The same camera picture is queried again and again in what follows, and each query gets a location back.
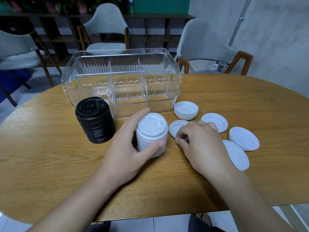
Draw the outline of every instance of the white plastic lid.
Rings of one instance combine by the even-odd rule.
[[[198,112],[198,106],[193,102],[181,101],[175,104],[174,110],[180,114],[195,114]]]
[[[180,127],[186,125],[187,123],[188,123],[188,121],[185,121],[185,120],[176,120],[176,121],[173,121],[169,125],[168,130],[169,130],[170,134],[173,136],[173,138],[179,139],[178,137],[176,137],[176,134],[177,134],[178,130],[180,129]]]
[[[236,145],[231,141],[228,140],[222,140],[222,141],[227,149],[227,153],[229,154],[233,164],[240,171],[244,171],[247,168],[249,168],[249,159],[245,154],[245,152],[238,145]]]
[[[213,122],[216,125],[219,133],[224,132],[228,127],[227,120],[223,116],[216,113],[207,113],[203,115],[201,121],[205,123]]]
[[[230,140],[239,145],[244,151],[254,151],[259,148],[257,137],[249,130],[241,127],[233,127],[229,132]]]
[[[138,135],[147,139],[160,138],[165,136],[168,131],[168,123],[158,113],[149,113],[142,118],[137,125],[136,132]]]

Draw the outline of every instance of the gray upholstered chair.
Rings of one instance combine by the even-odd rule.
[[[91,20],[78,27],[79,38],[81,39],[83,50],[113,50],[129,49],[129,29],[119,8],[112,3],[101,4],[95,10]],[[102,33],[117,33],[125,35],[124,43],[91,43],[89,35]],[[89,46],[86,49],[83,35]]]
[[[225,45],[205,19],[191,19],[187,22],[175,57],[180,70],[184,66],[185,74],[189,73],[190,61],[198,59],[216,61],[220,66],[217,70],[201,70],[193,73],[221,73],[221,69],[226,67],[224,73],[230,73],[240,58],[245,59],[241,75],[247,75],[253,55]]]
[[[44,51],[38,49],[33,38],[38,39]],[[37,67],[41,64],[50,85],[53,87],[54,83],[43,60],[46,54],[54,62],[60,75],[62,75],[62,71],[36,31],[27,35],[14,35],[0,30],[0,70],[10,70],[17,79],[20,80],[14,70]],[[23,82],[23,84],[28,89],[31,89],[27,83]],[[11,104],[16,107],[16,102],[2,85],[0,85],[0,89]]]

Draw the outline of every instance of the stack of black lids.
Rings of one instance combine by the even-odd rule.
[[[92,143],[104,143],[115,134],[109,105],[102,98],[86,98],[78,103],[75,115]]]

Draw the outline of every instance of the green board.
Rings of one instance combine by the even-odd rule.
[[[188,14],[190,0],[134,0],[135,13]]]

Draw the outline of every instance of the person's right hand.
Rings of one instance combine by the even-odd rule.
[[[213,175],[228,174],[235,169],[224,143],[214,123],[190,121],[177,132],[177,137],[189,137],[190,144],[184,139],[175,142],[182,148],[192,167],[209,178]]]

